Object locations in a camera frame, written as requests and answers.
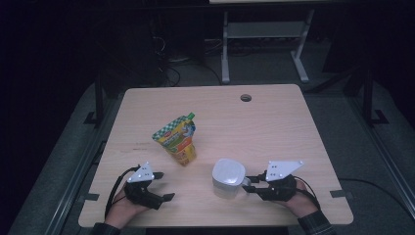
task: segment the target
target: cable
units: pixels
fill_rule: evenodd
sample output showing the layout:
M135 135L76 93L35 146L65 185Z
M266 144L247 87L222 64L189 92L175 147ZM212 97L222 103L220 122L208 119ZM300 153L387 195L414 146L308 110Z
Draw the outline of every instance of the cable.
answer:
M205 40L205 56L215 56L219 55L222 49L222 40L221 39L206 39Z
M160 40L161 42L162 42L162 47L161 47L161 49L159 50L159 51L156 51L156 53L158 54L158 55L160 55L161 54L161 52L164 50L164 48L165 48L165 41L164 41L164 39L162 39L162 37L158 37L158 36L153 36L153 39L158 39L158 40Z
M302 178L300 178L298 176L294 176L294 178L296 178L296 179L300 180L302 183L304 183L308 187L308 189L311 191L314 198L317 199L317 196L315 196L314 190L312 190L311 186L305 180L303 180Z
M126 196L122 196L121 198L117 199L116 201L113 201L113 205L116 204L117 202L121 201L122 199L124 199Z
M203 67L203 68L211 71L214 74L214 76L216 77L216 79L218 80L219 85L222 85L222 80L220 79L219 75L216 73L215 70L213 70L211 67L209 67L207 65L204 65L204 64L195 62L195 63L189 63L189 64L184 64L184 63L180 63L178 65L177 64L174 64L174 66L175 67L184 67L184 66L199 66L199 67Z
M116 180L115 185L113 187L113 190L111 190L110 197L108 198L107 205L105 207L105 217L107 217L107 214L110 211L111 206L113 205L113 198L115 196L116 189L118 188L118 186L121 183L121 180L124 178L125 174L127 174L130 171L137 171L138 168L140 168L140 165L126 170L122 175L120 175L118 177L118 179Z
M228 42L228 54L230 57L247 57L262 48L262 45L253 45L251 38L240 38L238 40L233 39Z
M298 188L296 188L296 191L304 194L304 196L306 196L309 200L311 200L311 202L314 204L314 206L317 207L321 211L320 203L318 202L317 197L315 197L315 195L313 196L307 190L302 190L302 189L298 189Z
M360 182L360 183L366 183L369 185L372 185L373 187L381 190L382 192L386 193L387 195L389 195L392 199L394 199L395 202L397 202L400 207L406 212L406 214L408 214L408 216L413 219L412 214L410 213L410 211L406 208L406 206L400 202L394 195L392 195L390 192L388 192L386 189L382 188L381 186L378 186L375 183L369 182L367 180L364 179L355 179L355 178L339 178L339 180L341 181L354 181L354 182Z
M163 70L162 68L159 68L159 70L161 71L161 74L165 76L165 81L163 82L163 83L164 83L164 87L166 87L166 86L167 86L167 84L168 84L168 86L170 86L170 87L175 87L175 86L178 86L178 84L179 84L179 82L180 82L180 79L181 79L181 75L180 75L180 72L179 72L178 70L175 70L175 69L173 69L173 68L171 68L171 67L167 67L165 70ZM170 79L170 77L168 76L168 74L167 74L167 72L166 72L167 70L174 71L174 72L177 74L177 80L176 80L175 82L173 82L173 81Z

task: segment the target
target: table top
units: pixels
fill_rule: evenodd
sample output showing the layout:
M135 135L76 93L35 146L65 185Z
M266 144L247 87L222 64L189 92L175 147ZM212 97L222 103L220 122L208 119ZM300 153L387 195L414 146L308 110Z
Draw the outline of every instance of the table top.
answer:
M250 102L241 95L249 94ZM197 158L178 164L152 135L172 120L196 116L193 143ZM312 116L296 85L243 85L130 89L123 98L101 158L79 224L104 221L107 199L119 175L149 162L164 172L149 191L175 193L158 211L146 211L131 221L138 227L285 226L297 219L285 208L264 202L242 188L232 200L213 193L212 170L219 159L232 159L258 175L269 161L303 161L293 175L313 188L322 211L333 224L349 224L353 216L341 190Z

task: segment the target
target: white container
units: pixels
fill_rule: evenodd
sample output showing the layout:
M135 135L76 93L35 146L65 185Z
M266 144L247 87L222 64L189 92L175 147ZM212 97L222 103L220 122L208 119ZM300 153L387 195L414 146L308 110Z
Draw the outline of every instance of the white container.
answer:
M237 161L221 159L212 171L213 192L224 199L233 199L245 178L245 167Z

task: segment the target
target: human hand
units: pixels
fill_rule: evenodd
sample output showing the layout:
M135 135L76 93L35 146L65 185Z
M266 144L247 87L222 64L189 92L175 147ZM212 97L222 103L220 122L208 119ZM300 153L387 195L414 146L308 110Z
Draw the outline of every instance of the human hand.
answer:
M296 180L296 182L298 189L307 190L302 181ZM287 202L275 202L286 207L299 218L318 211L318 208L311 202L311 200L301 192L296 192L296 194Z
M122 229L135 215L149 210L149 208L133 204L125 198L124 187L125 184L115 195L113 205L104 221L118 229Z

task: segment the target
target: snack pouch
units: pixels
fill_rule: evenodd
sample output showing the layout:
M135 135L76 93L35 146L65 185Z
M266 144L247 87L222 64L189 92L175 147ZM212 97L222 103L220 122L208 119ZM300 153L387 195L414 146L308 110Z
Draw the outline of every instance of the snack pouch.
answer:
M194 116L190 113L186 117L178 117L152 136L181 165L188 164L196 157L195 146L192 142L193 133L196 130L192 121Z

